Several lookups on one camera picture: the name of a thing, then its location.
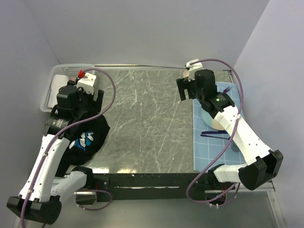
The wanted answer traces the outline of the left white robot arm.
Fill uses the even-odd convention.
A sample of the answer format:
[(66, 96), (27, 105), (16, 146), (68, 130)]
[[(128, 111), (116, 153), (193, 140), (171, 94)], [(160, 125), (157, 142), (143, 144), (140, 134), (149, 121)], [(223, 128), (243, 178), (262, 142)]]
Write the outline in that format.
[(85, 167), (110, 130), (101, 110), (104, 92), (94, 84), (69, 81), (45, 124), (38, 157), (22, 190), (7, 208), (22, 221), (51, 225), (78, 190), (91, 190), (93, 171)]

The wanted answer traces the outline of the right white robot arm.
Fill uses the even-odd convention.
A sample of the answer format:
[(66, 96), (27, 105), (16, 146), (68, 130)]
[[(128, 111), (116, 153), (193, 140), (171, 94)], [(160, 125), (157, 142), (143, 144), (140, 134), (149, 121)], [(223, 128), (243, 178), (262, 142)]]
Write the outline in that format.
[(219, 189), (225, 182), (237, 182), (248, 190), (255, 190), (277, 176), (283, 154), (266, 145), (239, 114), (230, 96), (218, 91), (213, 71), (198, 70), (193, 80), (179, 78), (176, 83), (181, 100), (198, 100), (201, 108), (229, 134), (245, 159), (241, 165), (222, 164), (213, 168), (208, 177), (211, 188)]

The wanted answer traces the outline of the black daisy t-shirt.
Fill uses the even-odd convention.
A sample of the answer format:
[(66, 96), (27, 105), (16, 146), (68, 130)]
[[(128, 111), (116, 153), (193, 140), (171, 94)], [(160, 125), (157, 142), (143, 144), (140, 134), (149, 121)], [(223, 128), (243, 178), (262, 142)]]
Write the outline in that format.
[(103, 115), (79, 124), (61, 158), (56, 176), (63, 177), (70, 166), (81, 166), (90, 161), (103, 146), (109, 131), (110, 126)]

